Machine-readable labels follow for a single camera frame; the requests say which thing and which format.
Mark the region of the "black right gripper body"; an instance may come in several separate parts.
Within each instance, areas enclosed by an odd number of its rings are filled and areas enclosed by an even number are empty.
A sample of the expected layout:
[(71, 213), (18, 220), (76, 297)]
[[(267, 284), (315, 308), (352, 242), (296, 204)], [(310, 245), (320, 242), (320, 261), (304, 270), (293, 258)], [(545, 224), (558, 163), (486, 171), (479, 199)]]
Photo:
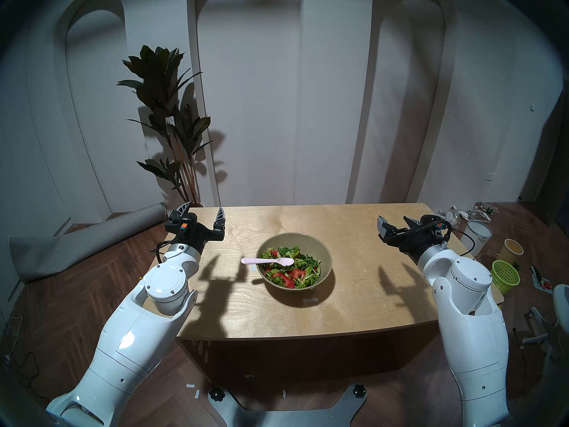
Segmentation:
[(419, 262), (421, 256), (435, 245), (443, 241), (443, 231), (438, 228), (428, 228), (423, 231), (411, 232), (408, 228), (387, 231), (387, 244), (397, 247), (401, 253), (410, 257), (413, 262)]

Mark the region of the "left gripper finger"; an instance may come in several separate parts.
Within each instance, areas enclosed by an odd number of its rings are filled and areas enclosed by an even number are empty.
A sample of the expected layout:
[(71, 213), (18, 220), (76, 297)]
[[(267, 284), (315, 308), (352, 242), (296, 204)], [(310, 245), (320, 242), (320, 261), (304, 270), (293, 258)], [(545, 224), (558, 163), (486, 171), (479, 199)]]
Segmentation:
[(216, 219), (213, 224), (213, 229), (206, 229), (206, 241), (223, 241), (225, 237), (225, 212), (222, 207), (219, 207)]
[(181, 219), (182, 214), (187, 208), (191, 206), (193, 206), (193, 202), (189, 201), (172, 210), (172, 212), (168, 217), (168, 222), (164, 224), (166, 232), (172, 234), (178, 234), (180, 227), (182, 225), (182, 219)]

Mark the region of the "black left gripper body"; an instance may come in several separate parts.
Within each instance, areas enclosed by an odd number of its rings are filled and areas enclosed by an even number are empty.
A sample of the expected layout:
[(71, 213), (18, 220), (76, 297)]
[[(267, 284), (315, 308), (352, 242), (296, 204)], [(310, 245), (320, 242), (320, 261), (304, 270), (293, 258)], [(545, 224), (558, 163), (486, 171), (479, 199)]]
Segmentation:
[(171, 241), (171, 250), (177, 245), (195, 249), (202, 254), (205, 244), (209, 241), (210, 230), (202, 224), (182, 224), (176, 237)]

